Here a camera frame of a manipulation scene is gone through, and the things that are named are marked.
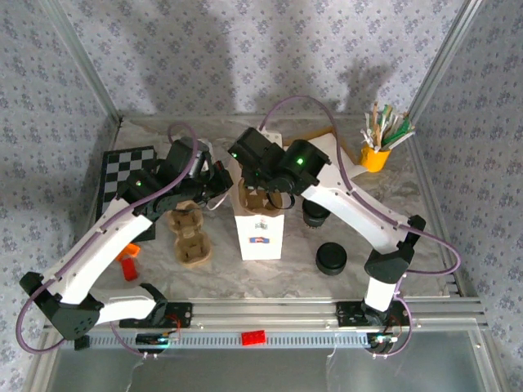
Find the metal bracket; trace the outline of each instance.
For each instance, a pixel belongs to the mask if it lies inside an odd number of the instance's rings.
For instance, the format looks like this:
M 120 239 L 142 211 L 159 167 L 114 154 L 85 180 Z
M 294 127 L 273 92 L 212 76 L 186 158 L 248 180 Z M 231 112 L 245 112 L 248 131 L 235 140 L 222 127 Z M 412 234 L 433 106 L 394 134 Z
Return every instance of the metal bracket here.
M 395 318 L 400 325 L 409 325 L 409 317 L 404 314 L 404 307 L 399 301 L 393 301 L 389 310 L 383 314 L 384 319 Z M 368 327 L 374 325 L 361 309 L 361 301 L 336 302 L 336 317 L 339 327 Z
M 159 323 L 152 324 L 150 321 L 136 320 L 134 318 L 127 318 L 120 320 L 120 328 L 144 328 L 144 329 L 173 329 L 190 327 L 190 322 L 193 318 L 193 304 L 190 302 L 168 302 L 165 308 L 165 315 Z

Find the red block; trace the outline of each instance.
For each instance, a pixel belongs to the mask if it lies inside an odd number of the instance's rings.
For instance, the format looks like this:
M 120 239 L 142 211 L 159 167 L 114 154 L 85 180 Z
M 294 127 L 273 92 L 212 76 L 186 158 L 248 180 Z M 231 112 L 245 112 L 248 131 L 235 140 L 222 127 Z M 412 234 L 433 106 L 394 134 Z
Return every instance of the red block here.
M 242 333 L 242 345 L 261 345 L 263 343 L 267 343 L 265 331 Z
M 138 272 L 136 271 L 136 266 L 134 265 L 134 260 L 131 257 L 123 259 L 120 261 L 122 265 L 123 277 L 128 282 L 138 278 Z

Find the white cable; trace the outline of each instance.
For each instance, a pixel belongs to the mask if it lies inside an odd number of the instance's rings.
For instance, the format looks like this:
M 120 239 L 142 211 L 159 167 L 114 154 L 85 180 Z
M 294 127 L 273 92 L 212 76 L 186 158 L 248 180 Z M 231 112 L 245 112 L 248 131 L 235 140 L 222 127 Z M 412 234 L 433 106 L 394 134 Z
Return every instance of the white cable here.
M 214 205 L 214 207 L 210 207 L 209 205 L 207 205 L 207 209 L 208 209 L 209 211 L 214 211 L 214 210 L 216 210 L 218 207 L 220 207 L 220 204 L 222 204 L 223 202 L 225 202 L 227 196 L 229 196 L 229 193 L 228 193 L 228 192 L 227 192 L 226 194 L 223 195 L 223 197 L 220 199 L 220 201 L 219 201 L 218 203 L 216 203 L 216 204 Z

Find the table surface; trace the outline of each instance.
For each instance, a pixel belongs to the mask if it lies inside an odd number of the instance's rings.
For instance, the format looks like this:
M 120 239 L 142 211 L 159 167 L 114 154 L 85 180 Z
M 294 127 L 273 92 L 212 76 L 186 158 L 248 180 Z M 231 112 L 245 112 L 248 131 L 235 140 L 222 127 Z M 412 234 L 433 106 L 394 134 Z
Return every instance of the table surface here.
M 153 145 L 160 158 L 169 150 L 166 129 L 170 122 L 160 119 L 125 120 L 114 149 Z M 248 126 L 257 126 L 257 118 L 205 119 L 188 122 L 199 137 L 212 143 L 214 158 L 229 162 L 226 149 Z M 338 125 L 347 143 L 356 152 L 361 146 L 362 122 L 340 119 Z M 269 130 L 286 136 L 314 131 L 328 123 L 320 120 L 279 119 Z M 406 146 L 393 151 L 385 168 L 375 174 L 364 173 L 353 181 L 381 203 L 406 216 L 427 216 Z M 203 230 L 212 241 L 212 259 L 206 265 L 187 269 L 174 255 L 175 234 L 165 216 L 156 225 L 156 239 L 140 243 L 140 277 L 133 283 L 123 280 L 117 263 L 98 279 L 104 288 L 131 287 L 141 282 L 153 283 L 167 298 L 362 298 L 368 284 L 364 263 L 370 245 L 350 226 L 331 216 L 319 229 L 310 229 L 302 219 L 301 200 L 285 212 L 284 245 L 281 260 L 242 261 L 235 218 L 227 199 L 216 211 L 204 209 Z M 315 253 L 325 242 L 340 243 L 346 249 L 346 268 L 337 276 L 326 276 L 315 265 Z M 441 270 L 443 262 L 434 242 L 421 239 L 416 245 L 412 266 L 418 270 Z M 443 278 L 410 274 L 402 285 L 406 296 L 446 296 Z

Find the glass panel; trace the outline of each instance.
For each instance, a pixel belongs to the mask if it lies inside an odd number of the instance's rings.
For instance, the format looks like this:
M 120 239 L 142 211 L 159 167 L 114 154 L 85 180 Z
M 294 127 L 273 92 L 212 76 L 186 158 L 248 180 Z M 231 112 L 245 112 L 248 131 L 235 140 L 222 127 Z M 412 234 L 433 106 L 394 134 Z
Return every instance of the glass panel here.
M 414 333 L 395 357 L 362 349 L 169 350 L 143 361 L 121 349 L 62 349 L 47 392 L 484 391 L 468 332 Z

